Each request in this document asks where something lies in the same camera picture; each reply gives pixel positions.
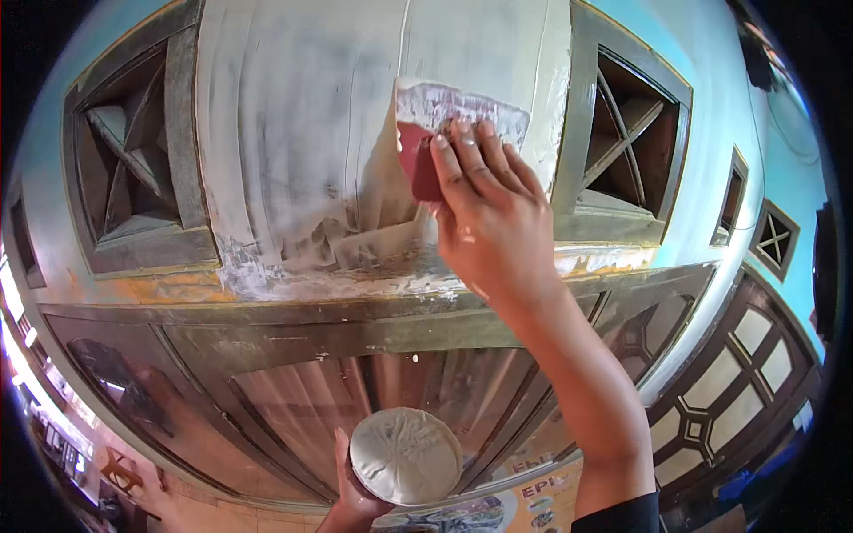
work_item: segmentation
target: window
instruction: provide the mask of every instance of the window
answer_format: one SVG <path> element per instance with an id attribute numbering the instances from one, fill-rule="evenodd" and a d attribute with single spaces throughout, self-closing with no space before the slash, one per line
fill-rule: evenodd
<path id="1" fill-rule="evenodd" d="M 798 236 L 797 224 L 765 198 L 750 249 L 780 280 L 785 279 Z"/>
<path id="2" fill-rule="evenodd" d="M 95 274 L 218 264 L 191 113 L 198 13 L 170 4 L 66 95 L 66 180 Z"/>
<path id="3" fill-rule="evenodd" d="M 712 246 L 728 246 L 732 240 L 734 221 L 738 219 L 740 204 L 743 202 L 744 191 L 746 190 L 747 172 L 746 162 L 740 155 L 740 151 L 735 148 L 732 153 L 732 166 L 728 172 L 726 195 L 722 198 L 720 217 L 717 220 L 717 230 L 711 237 Z"/>
<path id="4" fill-rule="evenodd" d="M 38 267 L 36 253 L 32 249 L 30 241 L 30 229 L 26 225 L 26 214 L 24 213 L 24 200 L 19 198 L 9 210 L 12 219 L 12 230 L 15 234 L 15 245 L 20 255 L 20 266 L 26 275 L 26 284 L 31 288 L 44 287 L 44 277 Z"/>
<path id="5" fill-rule="evenodd" d="M 660 58 L 572 4 L 572 78 L 552 207 L 557 240 L 659 243 L 692 92 Z"/>

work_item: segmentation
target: round container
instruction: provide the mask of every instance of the round container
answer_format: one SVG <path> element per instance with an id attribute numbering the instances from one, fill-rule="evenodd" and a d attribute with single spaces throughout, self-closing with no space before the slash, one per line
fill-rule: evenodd
<path id="1" fill-rule="evenodd" d="M 400 506 L 447 496 L 462 475 L 462 447 L 420 409 L 397 407 L 362 420 L 350 439 L 352 470 L 373 495 Z"/>

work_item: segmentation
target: person's right hand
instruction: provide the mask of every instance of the person's right hand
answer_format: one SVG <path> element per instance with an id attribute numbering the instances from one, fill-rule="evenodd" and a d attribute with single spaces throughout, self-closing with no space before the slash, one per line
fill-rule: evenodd
<path id="1" fill-rule="evenodd" d="M 430 151 L 446 201 L 435 213 L 438 253 L 465 285 L 504 320 L 563 294 L 548 199 L 492 123 L 475 132 L 454 120 L 450 141 L 436 135 Z"/>

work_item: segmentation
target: forearm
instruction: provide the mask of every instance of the forearm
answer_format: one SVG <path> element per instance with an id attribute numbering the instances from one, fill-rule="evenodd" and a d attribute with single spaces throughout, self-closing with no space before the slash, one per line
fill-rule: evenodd
<path id="1" fill-rule="evenodd" d="M 373 520 L 365 518 L 340 502 L 329 509 L 317 533 L 368 533 Z"/>
<path id="2" fill-rule="evenodd" d="M 566 424 L 589 461 L 651 455 L 636 388 L 560 284 L 530 310 L 498 309 L 548 376 Z"/>

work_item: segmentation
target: fingernail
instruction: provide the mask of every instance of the fingernail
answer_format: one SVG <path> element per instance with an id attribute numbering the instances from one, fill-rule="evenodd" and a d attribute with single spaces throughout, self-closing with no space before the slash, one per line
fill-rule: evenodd
<path id="1" fill-rule="evenodd" d="M 495 126 L 492 125 L 492 123 L 490 121 L 486 120 L 484 122 L 481 122 L 479 124 L 479 128 L 480 128 L 480 133 L 482 133 L 483 136 L 486 136 L 486 137 L 495 136 Z"/>

